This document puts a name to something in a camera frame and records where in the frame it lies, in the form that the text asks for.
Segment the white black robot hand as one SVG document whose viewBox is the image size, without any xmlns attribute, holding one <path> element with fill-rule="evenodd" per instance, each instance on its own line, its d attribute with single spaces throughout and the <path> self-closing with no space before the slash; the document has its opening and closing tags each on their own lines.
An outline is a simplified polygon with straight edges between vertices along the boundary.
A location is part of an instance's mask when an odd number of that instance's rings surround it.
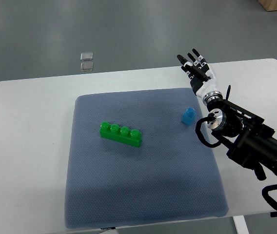
<svg viewBox="0 0 277 234">
<path fill-rule="evenodd" d="M 216 74 L 206 59 L 195 48 L 187 56 L 190 61 L 182 55 L 177 55 L 177 59 L 181 63 L 181 69 L 190 80 L 194 94 L 206 106 L 214 99 L 223 99 L 222 93 L 218 89 Z"/>
</svg>

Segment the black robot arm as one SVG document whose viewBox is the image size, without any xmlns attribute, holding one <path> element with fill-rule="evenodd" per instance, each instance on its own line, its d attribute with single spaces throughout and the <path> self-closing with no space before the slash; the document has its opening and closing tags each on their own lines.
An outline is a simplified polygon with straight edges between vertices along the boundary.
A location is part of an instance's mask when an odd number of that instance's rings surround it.
<svg viewBox="0 0 277 234">
<path fill-rule="evenodd" d="M 229 159 L 243 168 L 254 171 L 260 181 L 266 179 L 264 168 L 277 176 L 277 140 L 274 129 L 264 124 L 263 118 L 235 105 L 219 91 L 203 96 L 209 114 L 196 123 L 195 132 L 202 144 L 209 148 L 224 145 Z M 277 201 L 269 193 L 277 190 L 277 184 L 262 189 L 265 201 L 275 210 Z"/>
</svg>

